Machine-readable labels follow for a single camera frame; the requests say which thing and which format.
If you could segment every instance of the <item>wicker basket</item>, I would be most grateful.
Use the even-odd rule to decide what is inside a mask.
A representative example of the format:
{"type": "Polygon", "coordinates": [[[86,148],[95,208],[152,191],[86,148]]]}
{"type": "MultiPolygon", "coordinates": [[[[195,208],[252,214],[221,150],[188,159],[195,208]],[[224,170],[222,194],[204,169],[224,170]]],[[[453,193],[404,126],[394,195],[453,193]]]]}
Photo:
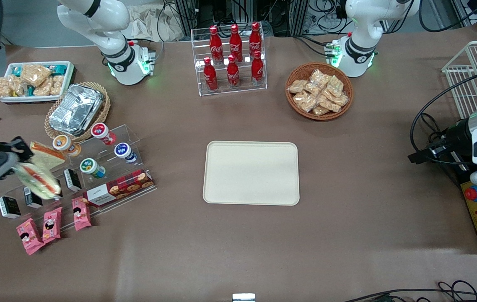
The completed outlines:
{"type": "Polygon", "coordinates": [[[287,84],[285,86],[285,94],[287,95],[287,101],[289,101],[289,104],[296,110],[298,113],[301,115],[315,119],[315,120],[329,120],[329,119],[334,119],[337,118],[338,116],[342,115],[345,113],[350,105],[352,105],[352,100],[354,99],[354,89],[352,88],[352,83],[348,79],[348,77],[339,69],[333,67],[332,65],[326,64],[326,63],[319,63],[319,62],[310,62],[306,63],[304,65],[300,65],[294,69],[290,75],[289,78],[287,78],[287,84]],[[294,81],[296,80],[309,80],[309,77],[311,74],[313,74],[313,70],[319,69],[322,71],[324,74],[327,75],[336,75],[338,79],[341,80],[341,82],[344,84],[343,91],[346,93],[348,96],[348,103],[342,107],[341,111],[338,113],[335,112],[328,112],[324,115],[314,115],[312,113],[307,113],[302,111],[296,103],[294,103],[293,100],[293,94],[291,94],[288,90],[287,87],[289,87],[294,81]]]}
{"type": "MultiPolygon", "coordinates": [[[[108,97],[108,93],[106,92],[106,89],[103,86],[101,86],[97,83],[93,83],[93,82],[82,82],[82,83],[80,83],[80,85],[83,85],[83,86],[86,86],[86,87],[89,87],[89,88],[93,88],[95,90],[100,91],[103,94],[104,104],[101,105],[101,108],[95,114],[96,118],[93,121],[93,124],[96,124],[98,122],[104,122],[104,120],[106,120],[106,117],[108,116],[108,111],[110,111],[110,98],[108,97]]],[[[56,110],[56,108],[58,108],[58,106],[63,101],[63,99],[64,99],[64,96],[60,97],[60,99],[58,101],[56,101],[56,103],[54,103],[52,108],[49,110],[49,113],[47,113],[47,117],[45,118],[45,132],[47,132],[47,134],[49,135],[49,137],[51,139],[54,139],[56,136],[58,136],[60,134],[65,134],[65,135],[69,136],[74,143],[81,143],[81,142],[89,139],[91,137],[91,128],[93,127],[93,124],[81,136],[72,136],[68,133],[64,133],[64,132],[54,130],[50,126],[50,121],[49,121],[50,115],[56,110]]]]}

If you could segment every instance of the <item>coca-cola bottle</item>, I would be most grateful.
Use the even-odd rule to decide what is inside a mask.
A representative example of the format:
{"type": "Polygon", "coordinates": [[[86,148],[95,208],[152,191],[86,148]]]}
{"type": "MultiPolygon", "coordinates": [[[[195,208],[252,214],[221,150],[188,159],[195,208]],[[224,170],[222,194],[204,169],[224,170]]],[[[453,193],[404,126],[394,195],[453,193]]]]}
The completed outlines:
{"type": "Polygon", "coordinates": [[[229,88],[236,89],[240,86],[239,67],[235,62],[235,56],[229,55],[229,65],[227,65],[227,81],[229,82],[229,88]]]}
{"type": "Polygon", "coordinates": [[[263,61],[261,61],[261,51],[254,52],[254,61],[251,63],[251,83],[254,86],[263,84],[263,61]]]}
{"type": "Polygon", "coordinates": [[[259,23],[251,24],[250,35],[250,58],[254,57],[254,51],[261,50],[261,35],[259,34],[259,23]]]}
{"type": "Polygon", "coordinates": [[[231,25],[231,38],[229,38],[229,48],[231,54],[235,56],[237,62],[242,62],[242,39],[239,36],[239,26],[231,25]]]}
{"type": "Polygon", "coordinates": [[[222,40],[218,36],[218,28],[216,26],[211,26],[210,31],[210,54],[212,54],[212,61],[214,65],[223,65],[223,50],[222,50],[222,40]]]}
{"type": "Polygon", "coordinates": [[[203,68],[203,74],[205,75],[205,82],[207,83],[208,91],[215,92],[218,90],[218,80],[216,79],[216,70],[214,66],[210,64],[210,57],[203,59],[205,67],[203,68]]]}

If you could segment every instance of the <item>acrylic display rack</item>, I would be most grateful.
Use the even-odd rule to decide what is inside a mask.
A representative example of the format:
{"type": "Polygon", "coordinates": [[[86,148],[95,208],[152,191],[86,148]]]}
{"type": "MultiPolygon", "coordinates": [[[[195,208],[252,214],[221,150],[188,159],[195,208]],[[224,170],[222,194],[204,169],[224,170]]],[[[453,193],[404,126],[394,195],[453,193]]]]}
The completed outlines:
{"type": "Polygon", "coordinates": [[[214,65],[216,69],[216,77],[218,79],[218,90],[215,92],[208,91],[207,84],[205,82],[205,75],[203,74],[203,67],[205,63],[203,58],[210,57],[210,47],[209,47],[209,38],[210,32],[209,29],[192,29],[192,52],[194,55],[194,68],[196,69],[196,77],[198,80],[198,90],[200,96],[206,96],[210,94],[226,94],[229,92],[238,92],[238,91],[247,91],[247,90],[257,90],[257,89],[266,89],[267,88],[267,56],[265,52],[265,38],[263,33],[263,25],[259,23],[259,33],[261,35],[261,60],[263,61],[263,84],[261,86],[254,86],[251,83],[251,61],[253,58],[250,58],[250,47],[249,39],[251,34],[251,25],[250,24],[240,24],[238,29],[238,34],[242,38],[242,62],[237,63],[238,72],[240,75],[240,86],[237,88],[229,88],[227,82],[227,65],[229,60],[227,56],[231,54],[229,50],[229,37],[231,36],[231,25],[222,25],[218,27],[218,34],[222,40],[222,49],[224,64],[223,65],[214,65]]]}
{"type": "MultiPolygon", "coordinates": [[[[60,181],[60,185],[62,187],[63,197],[59,200],[43,200],[42,207],[30,208],[29,206],[26,206],[26,203],[24,201],[24,185],[20,182],[20,180],[18,180],[15,175],[10,175],[5,180],[0,180],[0,197],[13,197],[17,200],[18,208],[21,211],[21,216],[12,220],[14,228],[13,232],[16,232],[15,228],[29,218],[33,218],[36,222],[38,229],[41,229],[41,227],[43,226],[43,214],[45,212],[58,208],[59,206],[62,206],[61,230],[65,231],[74,226],[73,209],[71,204],[72,199],[74,199],[75,197],[82,196],[83,193],[89,189],[97,187],[101,184],[105,184],[108,181],[115,180],[121,176],[124,176],[137,170],[142,169],[148,174],[150,174],[149,170],[143,164],[140,158],[140,153],[136,146],[136,143],[140,140],[134,134],[134,132],[132,132],[126,125],[111,129],[110,132],[116,134],[116,142],[114,143],[114,145],[122,142],[128,143],[131,146],[132,151],[138,155],[137,161],[135,163],[126,163],[125,159],[120,159],[116,157],[114,153],[114,145],[107,146],[102,143],[101,140],[96,138],[86,140],[83,143],[80,143],[82,151],[79,156],[69,157],[68,159],[66,159],[66,162],[64,164],[57,166],[52,170],[53,176],[60,181]],[[106,168],[106,174],[103,178],[94,178],[89,174],[83,174],[80,172],[80,162],[82,162],[87,157],[93,158],[97,161],[99,165],[106,168]],[[78,175],[80,183],[83,187],[82,190],[78,192],[73,192],[67,188],[63,172],[65,169],[68,168],[75,171],[78,175]],[[2,190],[2,188],[5,187],[13,187],[13,189],[6,192],[2,190]]],[[[118,206],[133,201],[137,197],[145,195],[155,189],[156,187],[153,185],[141,189],[136,193],[128,195],[125,198],[119,199],[117,201],[112,201],[111,203],[103,205],[101,207],[95,208],[90,206],[89,210],[91,218],[93,219],[100,214],[106,213],[110,210],[113,210],[114,208],[117,208],[118,206]]]]}

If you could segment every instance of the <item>white cloth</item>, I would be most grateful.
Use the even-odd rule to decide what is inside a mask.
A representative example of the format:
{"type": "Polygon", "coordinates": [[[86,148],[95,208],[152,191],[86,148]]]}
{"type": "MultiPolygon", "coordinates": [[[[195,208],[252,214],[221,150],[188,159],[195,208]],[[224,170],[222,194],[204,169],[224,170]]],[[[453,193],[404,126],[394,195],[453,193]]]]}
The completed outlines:
{"type": "Polygon", "coordinates": [[[160,42],[160,37],[164,42],[178,40],[184,37],[181,29],[179,15],[169,5],[162,11],[163,4],[148,3],[143,5],[129,6],[129,14],[131,15],[132,36],[137,39],[149,39],[160,42]]]}

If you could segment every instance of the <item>bottle cap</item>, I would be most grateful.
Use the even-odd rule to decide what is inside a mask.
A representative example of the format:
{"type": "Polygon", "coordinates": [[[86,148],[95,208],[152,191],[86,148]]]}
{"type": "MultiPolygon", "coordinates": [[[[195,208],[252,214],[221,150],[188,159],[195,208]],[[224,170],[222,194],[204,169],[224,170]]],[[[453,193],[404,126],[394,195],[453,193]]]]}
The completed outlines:
{"type": "Polygon", "coordinates": [[[91,128],[91,135],[93,135],[97,139],[102,139],[106,137],[108,135],[108,126],[101,122],[94,124],[91,128]]]}
{"type": "Polygon", "coordinates": [[[54,138],[52,141],[52,146],[58,151],[65,151],[69,149],[71,145],[71,139],[69,136],[60,134],[54,138]]]}
{"type": "Polygon", "coordinates": [[[131,146],[129,146],[129,144],[127,143],[119,143],[114,149],[114,153],[120,159],[129,157],[129,155],[131,155],[131,152],[132,152],[131,146]]]}
{"type": "Polygon", "coordinates": [[[99,165],[94,159],[91,158],[85,159],[80,163],[80,171],[86,174],[92,174],[97,170],[97,167],[99,167],[99,165]]]}

